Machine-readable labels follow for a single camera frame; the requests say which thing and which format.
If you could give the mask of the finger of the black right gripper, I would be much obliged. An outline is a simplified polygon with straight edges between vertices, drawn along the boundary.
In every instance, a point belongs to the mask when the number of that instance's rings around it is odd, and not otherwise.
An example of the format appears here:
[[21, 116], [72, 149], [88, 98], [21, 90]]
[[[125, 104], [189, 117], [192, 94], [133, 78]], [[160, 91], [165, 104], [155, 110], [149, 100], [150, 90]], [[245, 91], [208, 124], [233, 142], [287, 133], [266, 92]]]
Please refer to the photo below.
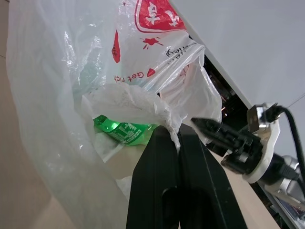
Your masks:
[[233, 140], [239, 136], [236, 130], [214, 119], [193, 117], [191, 122], [204, 136], [211, 140]]
[[203, 134], [211, 142], [207, 144], [208, 149], [214, 153], [226, 153], [228, 150], [234, 151], [233, 134]]

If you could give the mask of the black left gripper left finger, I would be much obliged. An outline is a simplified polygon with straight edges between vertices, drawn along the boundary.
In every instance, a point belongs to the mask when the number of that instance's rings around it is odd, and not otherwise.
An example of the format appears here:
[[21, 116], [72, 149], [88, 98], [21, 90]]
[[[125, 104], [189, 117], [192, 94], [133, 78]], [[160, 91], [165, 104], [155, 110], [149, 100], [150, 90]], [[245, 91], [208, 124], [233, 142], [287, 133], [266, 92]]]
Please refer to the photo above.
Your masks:
[[154, 131], [132, 174], [126, 228], [177, 229], [177, 150], [168, 130]]

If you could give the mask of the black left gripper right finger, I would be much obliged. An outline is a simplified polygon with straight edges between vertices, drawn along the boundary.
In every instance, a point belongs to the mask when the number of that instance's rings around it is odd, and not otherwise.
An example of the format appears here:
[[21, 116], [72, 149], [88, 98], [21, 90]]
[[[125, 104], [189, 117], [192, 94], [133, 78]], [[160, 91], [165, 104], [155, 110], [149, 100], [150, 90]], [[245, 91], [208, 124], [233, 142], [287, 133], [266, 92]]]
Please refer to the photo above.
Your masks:
[[182, 125], [178, 156], [183, 187], [182, 229], [245, 229], [228, 177], [195, 130]]

